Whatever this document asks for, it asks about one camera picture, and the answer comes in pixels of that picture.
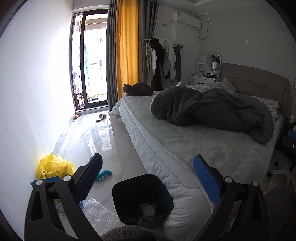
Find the white tissue ball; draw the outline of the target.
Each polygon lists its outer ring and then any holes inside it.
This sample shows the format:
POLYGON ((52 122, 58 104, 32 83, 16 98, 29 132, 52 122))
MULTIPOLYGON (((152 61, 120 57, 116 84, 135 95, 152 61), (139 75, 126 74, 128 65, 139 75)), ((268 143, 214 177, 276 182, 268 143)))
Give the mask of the white tissue ball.
POLYGON ((152 218, 155 215, 154 206, 149 203, 142 204, 142 214, 146 218, 152 218))

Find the dark teal trash bin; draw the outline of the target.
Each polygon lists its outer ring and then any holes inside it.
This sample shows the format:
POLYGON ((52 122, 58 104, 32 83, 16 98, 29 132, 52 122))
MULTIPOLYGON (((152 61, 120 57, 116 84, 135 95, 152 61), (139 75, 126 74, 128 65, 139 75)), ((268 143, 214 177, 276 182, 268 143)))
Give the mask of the dark teal trash bin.
POLYGON ((166 186, 153 174, 144 174, 116 183, 112 188, 112 198, 117 216, 125 225, 156 228, 163 224, 174 208, 173 198, 166 186), (143 216, 144 203, 154 206, 154 217, 143 216))

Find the blue plush toy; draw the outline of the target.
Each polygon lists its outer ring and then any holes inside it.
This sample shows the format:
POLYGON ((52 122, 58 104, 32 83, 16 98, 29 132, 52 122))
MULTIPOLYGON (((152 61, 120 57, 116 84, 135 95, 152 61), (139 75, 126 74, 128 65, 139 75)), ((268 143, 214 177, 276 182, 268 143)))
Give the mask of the blue plush toy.
POLYGON ((112 172, 110 170, 102 168, 103 167, 103 160, 100 160, 99 163, 101 164, 101 169, 100 169, 100 172, 97 173, 96 178, 94 178, 94 173, 97 171, 97 169, 96 169, 97 166, 91 165, 91 167, 90 167, 91 178, 94 182, 101 181, 107 176, 112 176, 112 172))

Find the blue white food bag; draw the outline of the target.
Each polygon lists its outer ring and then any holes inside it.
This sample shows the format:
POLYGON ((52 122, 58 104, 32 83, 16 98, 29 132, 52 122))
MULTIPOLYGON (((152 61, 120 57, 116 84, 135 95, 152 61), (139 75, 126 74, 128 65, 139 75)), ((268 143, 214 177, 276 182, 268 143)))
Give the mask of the blue white food bag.
POLYGON ((50 177, 50 178, 45 178, 45 179, 38 179, 38 180, 34 180, 31 182, 32 187, 35 186, 40 186, 42 184, 52 184, 55 183, 57 181, 60 181, 60 177, 56 176, 56 177, 50 177))

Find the yellow plastic bag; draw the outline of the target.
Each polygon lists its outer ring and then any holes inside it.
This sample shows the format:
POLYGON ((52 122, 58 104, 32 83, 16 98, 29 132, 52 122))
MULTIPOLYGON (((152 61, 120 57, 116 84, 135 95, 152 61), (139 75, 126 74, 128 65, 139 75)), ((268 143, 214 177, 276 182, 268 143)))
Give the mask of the yellow plastic bag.
POLYGON ((59 155, 48 154, 40 160, 36 175, 38 179, 63 178, 65 175, 73 175, 74 172, 75 167, 71 161, 67 161, 59 155))

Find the bubble wrap sheet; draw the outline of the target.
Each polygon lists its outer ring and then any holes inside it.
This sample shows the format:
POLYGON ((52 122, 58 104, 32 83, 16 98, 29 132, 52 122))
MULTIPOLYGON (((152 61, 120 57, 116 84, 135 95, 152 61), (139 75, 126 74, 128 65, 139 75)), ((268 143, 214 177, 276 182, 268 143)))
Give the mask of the bubble wrap sheet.
POLYGON ((124 226, 116 214, 105 208, 94 198, 83 203, 82 211, 99 236, 103 236, 114 228, 124 226))

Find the white chair base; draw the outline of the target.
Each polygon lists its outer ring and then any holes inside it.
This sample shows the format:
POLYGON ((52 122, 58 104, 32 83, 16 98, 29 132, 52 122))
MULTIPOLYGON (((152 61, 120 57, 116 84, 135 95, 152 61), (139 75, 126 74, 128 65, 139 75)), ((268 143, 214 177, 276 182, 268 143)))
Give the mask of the white chair base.
POLYGON ((292 174, 294 168, 295 168, 295 162, 293 162, 288 169, 279 169, 279 170, 269 171, 267 173, 267 177, 271 178, 273 175, 286 175, 287 183, 292 182, 293 186, 295 187, 295 179, 292 174))

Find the bed with grey sheet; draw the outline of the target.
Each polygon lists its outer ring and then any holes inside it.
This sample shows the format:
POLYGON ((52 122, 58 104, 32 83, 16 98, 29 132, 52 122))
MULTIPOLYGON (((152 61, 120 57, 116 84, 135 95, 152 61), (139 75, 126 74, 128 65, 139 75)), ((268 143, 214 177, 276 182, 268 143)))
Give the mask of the bed with grey sheet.
POLYGON ((173 198, 174 207, 164 222, 172 240, 194 240, 211 215, 213 205, 199 187, 193 159, 202 155, 209 166, 238 183, 261 182, 283 126, 274 123, 271 140, 261 145, 245 133, 205 126, 176 126, 156 118, 152 98, 123 96, 113 107, 121 118, 147 173, 158 176, 173 198))

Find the grey fleece sleeve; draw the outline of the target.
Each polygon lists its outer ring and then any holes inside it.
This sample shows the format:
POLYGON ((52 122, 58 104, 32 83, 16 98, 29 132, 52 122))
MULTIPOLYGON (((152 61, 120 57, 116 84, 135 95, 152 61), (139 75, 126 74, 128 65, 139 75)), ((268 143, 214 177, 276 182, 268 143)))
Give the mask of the grey fleece sleeve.
POLYGON ((170 240, 160 232, 133 225, 113 228, 101 238, 102 240, 170 240))

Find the beige upholstered headboard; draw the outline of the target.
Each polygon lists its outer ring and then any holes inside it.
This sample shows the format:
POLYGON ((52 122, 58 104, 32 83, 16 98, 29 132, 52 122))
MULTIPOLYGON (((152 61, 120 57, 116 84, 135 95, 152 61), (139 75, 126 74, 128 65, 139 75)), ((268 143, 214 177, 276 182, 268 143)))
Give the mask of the beige upholstered headboard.
POLYGON ((287 78, 258 68, 222 63, 218 81, 227 79, 237 92, 277 101, 280 113, 286 119, 290 114, 292 89, 287 78))

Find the grey slipper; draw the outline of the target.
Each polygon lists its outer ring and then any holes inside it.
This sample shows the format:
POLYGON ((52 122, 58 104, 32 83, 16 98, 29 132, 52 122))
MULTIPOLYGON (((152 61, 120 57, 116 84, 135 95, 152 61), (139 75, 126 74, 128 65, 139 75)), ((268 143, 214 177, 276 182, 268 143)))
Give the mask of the grey slipper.
POLYGON ((97 123, 106 119, 106 114, 99 114, 98 119, 96 120, 97 123))

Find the beige pillow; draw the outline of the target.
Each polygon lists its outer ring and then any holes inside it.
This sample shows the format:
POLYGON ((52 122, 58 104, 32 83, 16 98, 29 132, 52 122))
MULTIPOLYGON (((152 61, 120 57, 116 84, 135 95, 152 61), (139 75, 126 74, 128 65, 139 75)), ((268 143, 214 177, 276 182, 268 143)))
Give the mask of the beige pillow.
POLYGON ((222 83, 224 83, 225 85, 227 85, 228 88, 230 90, 232 90, 234 93, 237 93, 236 87, 226 77, 223 78, 222 83))

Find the dark grey fleece blanket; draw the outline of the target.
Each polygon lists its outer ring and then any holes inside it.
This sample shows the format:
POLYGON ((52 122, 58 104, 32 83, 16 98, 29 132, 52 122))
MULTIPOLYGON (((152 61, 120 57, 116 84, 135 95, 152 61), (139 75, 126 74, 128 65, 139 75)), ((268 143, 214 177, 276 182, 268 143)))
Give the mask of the dark grey fleece blanket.
POLYGON ((273 117, 264 103, 219 88, 200 92, 169 87, 153 97, 149 108, 155 117, 177 126, 203 125, 246 133, 259 144, 266 144, 273 137, 273 117))

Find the white vanity desk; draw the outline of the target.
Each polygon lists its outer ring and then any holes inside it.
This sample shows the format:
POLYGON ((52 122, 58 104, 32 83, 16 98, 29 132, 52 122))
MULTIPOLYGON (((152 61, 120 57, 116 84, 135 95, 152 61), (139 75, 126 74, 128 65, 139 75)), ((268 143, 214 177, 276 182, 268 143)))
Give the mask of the white vanity desk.
POLYGON ((215 83, 218 81, 218 70, 212 70, 211 64, 208 67, 206 56, 200 56, 197 61, 197 74, 191 74, 189 85, 215 83))

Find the round vanity mirror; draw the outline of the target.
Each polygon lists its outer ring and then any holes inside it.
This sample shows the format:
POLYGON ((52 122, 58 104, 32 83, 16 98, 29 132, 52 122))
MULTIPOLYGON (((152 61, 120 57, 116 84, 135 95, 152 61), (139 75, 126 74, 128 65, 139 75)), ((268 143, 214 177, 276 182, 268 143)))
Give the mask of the round vanity mirror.
POLYGON ((217 50, 210 49, 208 51, 208 54, 206 56, 206 64, 209 70, 217 71, 220 67, 221 61, 221 55, 217 50))

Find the grey cat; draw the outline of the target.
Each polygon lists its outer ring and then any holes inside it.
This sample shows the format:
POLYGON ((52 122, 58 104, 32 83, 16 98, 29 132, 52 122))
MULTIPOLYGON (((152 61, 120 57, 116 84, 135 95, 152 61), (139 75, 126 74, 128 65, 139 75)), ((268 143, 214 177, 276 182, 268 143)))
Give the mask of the grey cat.
POLYGON ((127 96, 151 96, 153 95, 152 88, 143 82, 138 82, 134 85, 124 84, 123 92, 127 96))

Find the clothes rack with clothes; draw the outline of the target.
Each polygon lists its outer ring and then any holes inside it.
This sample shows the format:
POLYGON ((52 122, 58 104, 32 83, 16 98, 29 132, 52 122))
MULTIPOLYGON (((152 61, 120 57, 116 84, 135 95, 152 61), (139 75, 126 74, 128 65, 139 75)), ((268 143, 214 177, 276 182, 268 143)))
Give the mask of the clothes rack with clothes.
POLYGON ((183 45, 167 39, 145 39, 147 84, 153 91, 161 91, 181 82, 183 45))

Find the glass balcony door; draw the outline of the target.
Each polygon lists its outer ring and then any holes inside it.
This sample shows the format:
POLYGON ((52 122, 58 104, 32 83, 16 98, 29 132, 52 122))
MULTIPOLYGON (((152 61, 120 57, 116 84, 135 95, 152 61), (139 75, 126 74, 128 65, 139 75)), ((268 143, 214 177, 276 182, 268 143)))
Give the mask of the glass balcony door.
POLYGON ((70 32, 70 74, 77 111, 107 105, 106 28, 108 9, 74 13, 70 32))

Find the white air conditioner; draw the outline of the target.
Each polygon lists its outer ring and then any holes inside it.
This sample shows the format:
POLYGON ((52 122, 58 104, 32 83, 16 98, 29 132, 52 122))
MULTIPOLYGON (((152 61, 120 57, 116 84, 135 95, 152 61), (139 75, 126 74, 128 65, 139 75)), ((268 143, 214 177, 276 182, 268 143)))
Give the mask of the white air conditioner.
POLYGON ((174 22, 179 22, 184 25, 188 25, 188 26, 193 27, 197 30, 200 30, 202 28, 202 23, 200 20, 198 20, 197 18, 194 18, 192 16, 189 16, 187 14, 181 13, 179 11, 175 11, 174 13, 172 13, 171 19, 168 22, 163 23, 163 26, 165 27, 168 24, 174 23, 174 22))

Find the yellow curtain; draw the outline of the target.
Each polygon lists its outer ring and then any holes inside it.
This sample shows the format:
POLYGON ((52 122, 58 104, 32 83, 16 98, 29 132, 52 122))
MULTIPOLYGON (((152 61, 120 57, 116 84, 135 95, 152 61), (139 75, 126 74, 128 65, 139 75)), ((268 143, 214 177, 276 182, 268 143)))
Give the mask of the yellow curtain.
POLYGON ((116 6, 116 81, 118 98, 124 84, 139 82, 138 1, 118 1, 116 6))

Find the grey curtain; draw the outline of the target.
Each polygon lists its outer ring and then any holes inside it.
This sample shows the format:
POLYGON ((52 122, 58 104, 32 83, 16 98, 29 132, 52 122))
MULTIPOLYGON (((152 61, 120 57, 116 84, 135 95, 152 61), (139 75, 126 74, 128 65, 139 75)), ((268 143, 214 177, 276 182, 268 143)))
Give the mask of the grey curtain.
MULTIPOLYGON (((112 109, 120 100, 117 95, 116 81, 116 6, 118 1, 110 1, 106 28, 106 81, 107 103, 112 109)), ((152 39, 156 27, 159 1, 138 1, 139 19, 139 82, 147 83, 147 69, 145 66, 145 39, 152 39)))

